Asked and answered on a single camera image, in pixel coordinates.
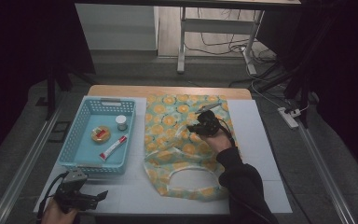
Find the hand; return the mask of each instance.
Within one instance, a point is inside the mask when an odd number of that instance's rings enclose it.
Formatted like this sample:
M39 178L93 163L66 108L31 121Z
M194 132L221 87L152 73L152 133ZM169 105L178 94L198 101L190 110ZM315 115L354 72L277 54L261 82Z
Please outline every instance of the hand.
M77 209L72 209L68 214L65 214L57 202L50 198L42 217L42 224L72 224L77 212Z
M231 143L228 140L228 137L220 129L214 136L208 137L208 136L200 135L200 139L205 141L217 153L231 147Z

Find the floor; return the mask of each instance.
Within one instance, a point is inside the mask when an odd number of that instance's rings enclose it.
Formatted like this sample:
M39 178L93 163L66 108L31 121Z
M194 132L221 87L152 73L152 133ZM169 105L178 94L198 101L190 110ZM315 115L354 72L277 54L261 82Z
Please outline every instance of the floor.
M165 8L166 13L173 14L173 18L179 18L178 8ZM188 16L197 16L197 11L190 12ZM224 11L212 12L215 15L226 16ZM161 30L173 29L178 31L177 26L164 25L161 19ZM186 43L192 48L207 50L226 50L227 46L218 46L221 49L203 47L200 34L193 37L186 37ZM166 40L176 42L173 37ZM227 41L227 36L223 35L218 39L206 36L208 43ZM233 85L232 81L249 79L243 70L243 59L238 53L231 53L227 57L205 57L210 54L201 54L188 50L186 55L186 72L184 75L176 74L177 47L175 44L159 44L160 57L150 57L148 55L92 55L97 75L93 78L101 84L106 85L159 85L159 86L196 86L196 87L225 87L248 88L252 89L252 82L249 80L238 82ZM270 64L257 64L256 69L263 73L269 68ZM58 95L68 94L69 101L62 106L62 112L57 121L72 121L77 111L81 98L87 94L90 84L71 76L74 87L69 92L59 93ZM293 209L292 214L276 214L280 223L345 223L337 215L335 205L331 196L326 192L324 182L320 178L310 153L304 144L299 131L288 128L276 108L279 106L293 106L287 104L282 98L281 87L271 89L264 95L253 93L252 97L256 100L260 116L265 122L271 147L276 157L277 164L281 170L281 176L285 183L285 189ZM12 181L12 177L19 169L22 160L33 147L37 134L46 125L47 110L44 106L37 105L40 97L46 97L46 82L34 85L29 91L29 102L24 107L23 113L17 123L13 126L11 133L0 147L0 200L7 191L7 186ZM358 223L358 164L351 156L341 139L328 124L317 113L317 101L313 98L312 104L308 108L308 124L324 160L328 164L331 175L334 177L353 218ZM35 215L33 209L36 200L40 196L41 189L44 187L48 174L57 159L62 147L62 133L50 133L48 141L43 145L43 150L38 157L34 169L30 173L20 195L9 210L6 223L32 223ZM150 218L145 217L115 217L115 223L148 223ZM95 218L88 214L81 216L81 223L105 223L111 220ZM196 220L188 217L168 218L159 220L158 223L196 223Z

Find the basket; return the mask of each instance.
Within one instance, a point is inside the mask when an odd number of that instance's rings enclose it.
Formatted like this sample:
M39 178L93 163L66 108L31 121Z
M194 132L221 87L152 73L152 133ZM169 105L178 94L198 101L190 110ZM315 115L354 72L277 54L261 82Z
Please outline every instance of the basket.
M128 128L125 131L117 128L116 117L119 115L127 119ZM62 146L58 164L68 170L81 169L87 175L123 175L134 122L134 100L85 96ZM91 139L91 132L101 125L109 128L111 136L104 143L96 143ZM101 160L99 155L124 134L128 135L128 140L115 149L106 161Z

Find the gray floor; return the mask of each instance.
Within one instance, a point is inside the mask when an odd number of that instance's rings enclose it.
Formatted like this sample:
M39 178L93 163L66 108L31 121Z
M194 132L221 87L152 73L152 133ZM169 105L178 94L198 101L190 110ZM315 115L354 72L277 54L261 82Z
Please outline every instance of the gray floor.
M233 80L246 78L243 73L243 60L188 58L186 73L178 76L175 72L175 59L149 56L130 56L130 58L126 61L126 57L117 59L115 56L95 56L97 75L94 79L101 84L116 85L227 87ZM258 65L257 70L262 72L267 67L267 65ZM71 79L74 87L69 92L70 101L65 104L58 121L73 120L81 98L87 94L90 87L88 83L77 77L71 76ZM235 85L234 88L249 88L249 82ZM0 198L44 124L46 108L35 104L39 97L46 97L46 90L44 82L30 89L27 106L0 147ZM270 93L282 96L282 88L276 87ZM288 106L282 99L268 94L266 96L275 104ZM265 121L266 131L281 168L282 177L287 181L286 192L294 211L293 214L277 214L280 223L308 223L306 216L312 223L341 223L299 132L288 128L276 112L275 104L258 94L253 94L253 98L257 101L260 116ZM311 105L309 108L310 129L358 223L358 164L336 133L320 118L315 107L316 105ZM49 136L50 140L60 138L59 133ZM51 141L46 143L19 199L14 204L7 223L34 222L32 211L35 202L46 183L61 146L62 143ZM150 218L145 217L133 218L136 218L135 221L138 223L150 221ZM161 220L160 223L189 223L190 220L193 219L180 217L174 220ZM115 223L132 221L134 219L120 218L116 219ZM84 215L81 217L81 222L94 223L95 218Z

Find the table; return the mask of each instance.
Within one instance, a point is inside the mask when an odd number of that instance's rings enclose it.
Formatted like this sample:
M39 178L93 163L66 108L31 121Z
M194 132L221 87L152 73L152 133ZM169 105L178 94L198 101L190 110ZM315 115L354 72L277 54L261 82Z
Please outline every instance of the table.
M225 95L230 108L235 132L244 137L238 138L244 162L251 163L262 176L265 197L273 213L291 213L291 207L283 188L281 177L273 159L261 118L250 92L244 89L189 88L156 86L107 86L96 85L88 96L130 97L136 101L136 120L132 133L127 171L124 175L112 176L104 180L89 178L81 189L82 193L96 195L109 190L107 198L99 202L96 210L88 210L94 216L119 215L227 215L228 201L200 202L188 199L161 197L146 176L143 158L145 136L145 97L149 94L198 94ZM34 208L36 212L40 201L52 179L63 173L65 168L58 163L52 169L41 198ZM208 180L204 173L178 176L176 182L203 182Z

